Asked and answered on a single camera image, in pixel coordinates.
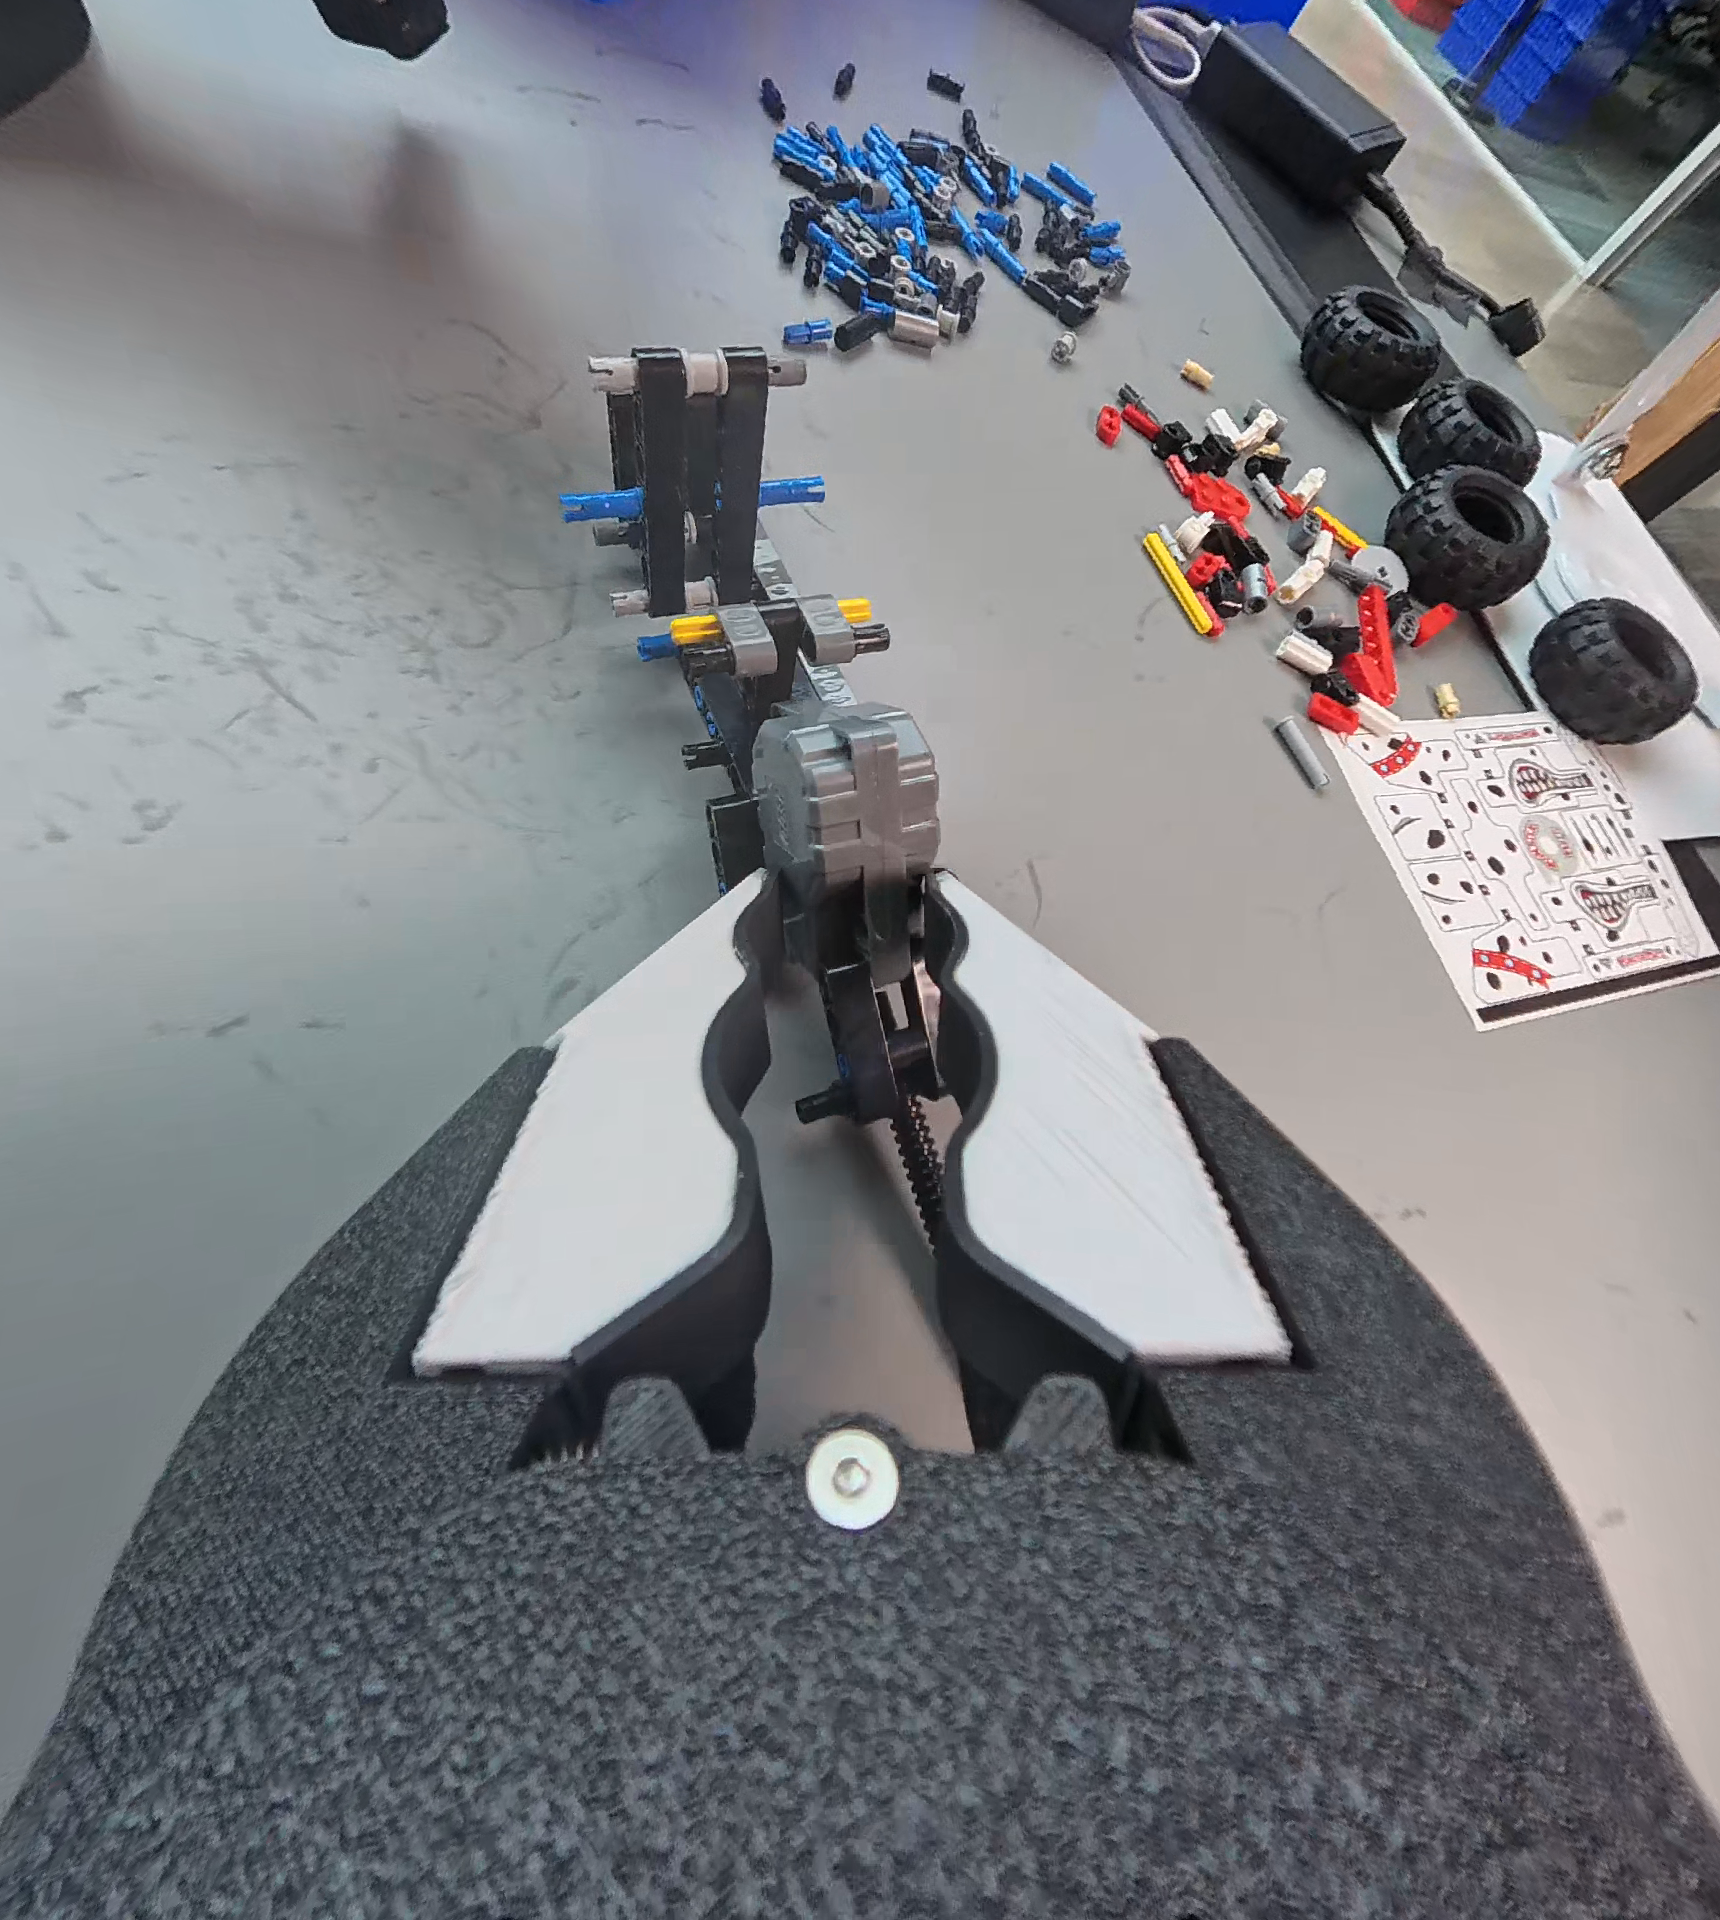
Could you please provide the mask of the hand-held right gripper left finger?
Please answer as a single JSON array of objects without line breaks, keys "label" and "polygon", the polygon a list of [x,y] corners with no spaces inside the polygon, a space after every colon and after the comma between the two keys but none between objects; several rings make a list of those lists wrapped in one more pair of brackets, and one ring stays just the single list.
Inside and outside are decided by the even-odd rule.
[{"label": "hand-held right gripper left finger", "polygon": [[545,1043],[413,1341],[415,1381],[545,1381],[515,1461],[597,1442],[615,1392],[649,1378],[709,1450],[745,1450],[774,1286],[745,1121],[771,1069],[771,959],[756,873]]}]

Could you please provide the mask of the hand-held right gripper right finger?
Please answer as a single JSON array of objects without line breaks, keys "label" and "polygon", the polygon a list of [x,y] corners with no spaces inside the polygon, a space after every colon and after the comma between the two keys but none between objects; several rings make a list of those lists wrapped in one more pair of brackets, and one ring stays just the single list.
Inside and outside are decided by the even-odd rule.
[{"label": "hand-held right gripper right finger", "polygon": [[1111,1446],[1182,1460],[1169,1371],[1292,1367],[1292,1322],[1161,1072],[1161,1039],[956,873],[929,881],[938,1318],[975,1450],[1044,1378],[1095,1387]]}]

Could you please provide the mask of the toy brick chassis assembly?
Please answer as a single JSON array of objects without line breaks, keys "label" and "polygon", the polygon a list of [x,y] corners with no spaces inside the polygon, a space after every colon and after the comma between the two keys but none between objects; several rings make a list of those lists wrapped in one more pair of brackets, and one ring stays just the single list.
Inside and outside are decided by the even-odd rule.
[{"label": "toy brick chassis assembly", "polygon": [[823,501],[823,478],[766,471],[771,395],[806,365],[766,349],[649,345],[586,359],[607,404],[607,492],[561,493],[561,518],[625,546],[643,661],[672,661],[703,736],[689,771],[723,771],[707,804],[721,892],[778,887],[781,944],[819,987],[836,1078],[802,1121],[885,1121],[929,1245],[945,1167],[928,1103],[938,991],[925,967],[925,884],[938,866],[938,761],[917,719],[859,701],[845,667],[890,648],[864,594],[802,592],[766,518]]}]

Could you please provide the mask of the grey desk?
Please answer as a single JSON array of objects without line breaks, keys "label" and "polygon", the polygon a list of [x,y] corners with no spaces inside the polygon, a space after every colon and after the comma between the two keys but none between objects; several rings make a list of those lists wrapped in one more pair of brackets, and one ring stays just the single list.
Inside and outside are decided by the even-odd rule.
[{"label": "grey desk", "polygon": [[415,63],[307,2],[93,2],[0,125],[0,1810],[146,1496],[319,1245],[714,891],[675,676],[559,521],[586,358],[777,342],[756,81],[1070,162],[1130,288],[1070,369],[966,342],[777,395],[799,587],[859,592],[945,859],[1232,1085],[1472,1332],[1720,1816],[1720,976],[1475,1029],[1349,792],[1199,642],[1093,434],[1292,330],[1115,63],[1021,2],[456,2]]}]

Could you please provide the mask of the printed sticker sheet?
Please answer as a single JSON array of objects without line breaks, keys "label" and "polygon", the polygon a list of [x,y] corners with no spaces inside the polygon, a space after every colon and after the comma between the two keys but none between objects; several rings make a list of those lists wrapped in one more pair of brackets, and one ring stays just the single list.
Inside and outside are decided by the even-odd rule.
[{"label": "printed sticker sheet", "polygon": [[1720,976],[1665,842],[1535,712],[1319,730],[1481,1029]]}]

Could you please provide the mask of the pile of blue black pins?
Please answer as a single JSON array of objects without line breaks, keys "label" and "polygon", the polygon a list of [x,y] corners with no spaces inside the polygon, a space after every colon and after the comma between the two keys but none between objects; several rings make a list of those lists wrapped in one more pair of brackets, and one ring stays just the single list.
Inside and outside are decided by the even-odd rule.
[{"label": "pile of blue black pins", "polygon": [[957,130],[894,136],[868,123],[845,136],[795,119],[777,81],[756,81],[771,160],[791,185],[777,263],[802,294],[837,303],[831,319],[781,323],[781,349],[928,355],[971,334],[995,280],[1046,316],[1051,359],[1073,359],[1080,330],[1127,288],[1119,225],[1097,217],[1095,190],[1060,162],[1040,176],[992,147],[957,79],[933,69],[925,87],[961,108]]}]

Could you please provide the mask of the pile of red white parts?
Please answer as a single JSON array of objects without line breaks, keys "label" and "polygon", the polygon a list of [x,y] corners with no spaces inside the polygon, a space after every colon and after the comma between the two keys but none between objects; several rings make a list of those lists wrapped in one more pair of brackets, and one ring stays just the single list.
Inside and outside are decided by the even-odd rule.
[{"label": "pile of red white parts", "polygon": [[1383,743],[1386,760],[1414,755],[1400,658],[1458,610],[1422,594],[1416,566],[1389,539],[1329,510],[1326,468],[1292,467],[1278,409],[1213,404],[1190,426],[1122,383],[1097,408],[1095,432],[1107,447],[1143,444],[1179,493],[1182,518],[1146,532],[1143,550],[1192,630],[1218,640],[1238,616],[1282,616],[1277,658],[1305,677],[1306,719]]}]

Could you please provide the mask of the black toy tyre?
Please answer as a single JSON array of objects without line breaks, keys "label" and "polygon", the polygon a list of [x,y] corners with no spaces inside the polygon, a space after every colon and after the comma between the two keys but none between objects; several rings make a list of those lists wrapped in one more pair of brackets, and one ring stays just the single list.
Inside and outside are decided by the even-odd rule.
[{"label": "black toy tyre", "polygon": [[1408,408],[1396,453],[1414,483],[1437,468],[1472,467],[1528,487],[1542,462],[1542,432],[1507,394],[1472,377],[1449,377]]},{"label": "black toy tyre", "polygon": [[1647,610],[1618,596],[1578,599],[1528,649],[1545,708],[1591,746],[1654,743],[1694,712],[1689,652]]},{"label": "black toy tyre", "polygon": [[1534,587],[1549,528],[1534,499],[1481,467],[1444,467],[1393,501],[1386,546],[1423,606],[1488,610]]},{"label": "black toy tyre", "polygon": [[1329,404],[1389,415],[1442,372],[1442,338],[1401,296],[1349,285],[1322,298],[1301,330],[1301,374]]}]

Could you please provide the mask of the white metal book stand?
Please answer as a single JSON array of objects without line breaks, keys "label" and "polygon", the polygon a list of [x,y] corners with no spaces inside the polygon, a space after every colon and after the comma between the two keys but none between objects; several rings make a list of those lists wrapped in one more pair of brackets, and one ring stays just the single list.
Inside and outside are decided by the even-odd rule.
[{"label": "white metal book stand", "polygon": [[[1630,814],[1658,841],[1720,838],[1720,624],[1689,588],[1605,478],[1576,468],[1578,447],[1542,434],[1545,460],[1528,485],[1534,513],[1549,528],[1548,561],[1518,594],[1458,619],[1488,635],[1500,667],[1524,690],[1524,708],[1467,708],[1458,718],[1405,718],[1401,730],[1422,747],[1488,746],[1545,747],[1566,740],[1571,755],[1604,768]],[[1556,613],[1587,599],[1626,599],[1658,623],[1687,652],[1698,698],[1687,718],[1647,743],[1591,743],[1549,719],[1528,658]]]}]

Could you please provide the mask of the black power adapter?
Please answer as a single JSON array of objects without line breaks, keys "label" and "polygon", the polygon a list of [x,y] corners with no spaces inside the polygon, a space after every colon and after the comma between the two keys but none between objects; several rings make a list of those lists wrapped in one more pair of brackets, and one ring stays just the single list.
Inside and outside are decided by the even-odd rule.
[{"label": "black power adapter", "polygon": [[1324,208],[1362,197],[1405,147],[1401,125],[1278,21],[1220,21],[1188,105]]}]

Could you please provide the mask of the stack of blue crates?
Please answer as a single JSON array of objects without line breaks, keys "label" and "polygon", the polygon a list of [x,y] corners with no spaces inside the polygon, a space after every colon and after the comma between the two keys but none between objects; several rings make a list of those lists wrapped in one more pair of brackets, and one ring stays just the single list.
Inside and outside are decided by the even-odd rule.
[{"label": "stack of blue crates", "polygon": [[1464,2],[1435,51],[1478,119],[1566,141],[1678,2]]}]

